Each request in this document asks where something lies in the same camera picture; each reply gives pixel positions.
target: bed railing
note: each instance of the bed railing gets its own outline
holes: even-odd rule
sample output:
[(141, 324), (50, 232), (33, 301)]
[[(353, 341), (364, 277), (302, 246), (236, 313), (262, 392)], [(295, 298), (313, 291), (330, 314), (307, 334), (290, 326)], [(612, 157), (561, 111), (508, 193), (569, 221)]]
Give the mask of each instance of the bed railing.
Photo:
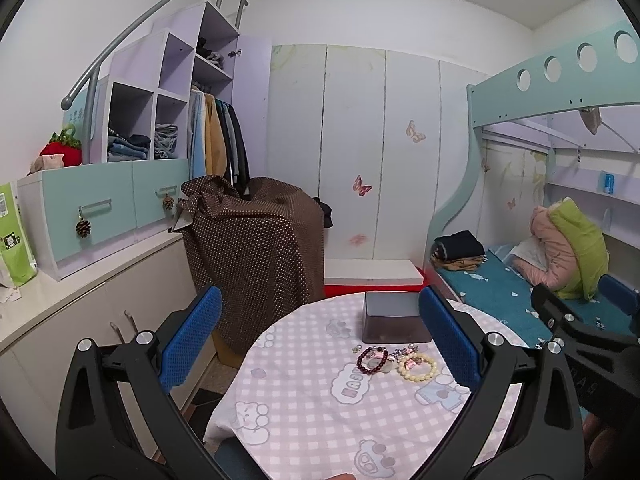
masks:
[[(75, 98), (78, 96), (82, 87), (84, 87), (85, 83), (88, 81), (89, 86), (87, 89), (86, 103), (84, 105), (84, 124), (87, 124), (88, 128), (91, 128), (91, 122), (93, 120), (94, 114), (94, 102), (95, 102), (95, 91), (98, 85), (98, 75), (100, 73), (100, 67), (109, 54), (111, 54), (119, 44), (121, 44), (129, 34), (131, 34), (134, 30), (138, 28), (138, 26), (143, 23), (147, 18), (149, 18), (156, 10), (161, 9), (171, 0), (160, 0), (153, 7), (151, 7), (147, 12), (144, 12), (140, 17), (135, 19), (129, 27), (125, 28), (117, 37), (111, 41), (110, 44), (100, 53), (100, 55), (94, 59), (94, 61), (87, 67), (84, 73), (80, 76), (80, 79), (76, 81), (76, 84), (73, 85), (69, 93), (66, 95), (62, 102), (60, 103), (60, 107), (63, 110), (69, 110), (71, 105), (73, 104)], [(216, 7), (220, 8), (222, 5), (222, 0), (216, 0)], [(244, 6), (249, 5), (247, 0), (240, 0), (238, 5), (238, 12), (236, 12), (236, 28), (240, 27), (240, 21), (242, 19), (242, 10)], [(89, 159), (89, 143), (82, 143), (82, 160)]]

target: gray box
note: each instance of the gray box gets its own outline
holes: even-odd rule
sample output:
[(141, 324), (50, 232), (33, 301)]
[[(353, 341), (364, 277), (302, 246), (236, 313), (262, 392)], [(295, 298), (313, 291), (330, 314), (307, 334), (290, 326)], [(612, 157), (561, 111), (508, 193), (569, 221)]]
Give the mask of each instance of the gray box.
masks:
[(419, 295), (419, 292), (365, 292), (362, 342), (431, 342), (431, 334), (418, 310)]

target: round table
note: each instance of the round table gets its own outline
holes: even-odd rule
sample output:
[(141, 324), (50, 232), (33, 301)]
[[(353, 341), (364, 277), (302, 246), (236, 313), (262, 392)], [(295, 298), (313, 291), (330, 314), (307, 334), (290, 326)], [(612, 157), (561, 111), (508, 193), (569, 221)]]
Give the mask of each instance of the round table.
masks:
[[(526, 346), (497, 319), (463, 303), (485, 332)], [(205, 439), (236, 436), (273, 480), (321, 480), (340, 473), (409, 479), (427, 460), (469, 396), (456, 384), (436, 345), (418, 350), (436, 359), (428, 383), (396, 369), (366, 376), (352, 349), (359, 339), (364, 294), (301, 306), (264, 332), (214, 410)], [(404, 345), (387, 345), (391, 352)], [(510, 387), (477, 462), (497, 451), (519, 385)]]

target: countertop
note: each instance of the countertop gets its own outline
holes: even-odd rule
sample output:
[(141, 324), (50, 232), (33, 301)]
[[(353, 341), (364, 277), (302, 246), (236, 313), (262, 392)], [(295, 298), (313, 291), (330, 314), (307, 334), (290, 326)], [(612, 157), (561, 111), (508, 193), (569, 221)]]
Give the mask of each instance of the countertop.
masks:
[(159, 233), (78, 270), (60, 282), (39, 271), (35, 278), (20, 287), (20, 300), (0, 304), (0, 352), (100, 283), (181, 239), (181, 234)]

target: mattress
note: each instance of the mattress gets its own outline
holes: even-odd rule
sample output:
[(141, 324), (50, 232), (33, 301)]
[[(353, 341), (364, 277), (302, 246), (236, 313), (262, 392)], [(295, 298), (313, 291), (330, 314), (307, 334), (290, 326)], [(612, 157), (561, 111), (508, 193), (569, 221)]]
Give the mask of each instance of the mattress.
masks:
[[(532, 286), (494, 254), (488, 252), (486, 256), (486, 262), (475, 272), (438, 269), (438, 273), (466, 304), (500, 320), (530, 347), (549, 340), (550, 330), (531, 307)], [(565, 300), (565, 303), (585, 324), (597, 326), (600, 322), (604, 330), (633, 335), (631, 318), (600, 293), (591, 301)]]

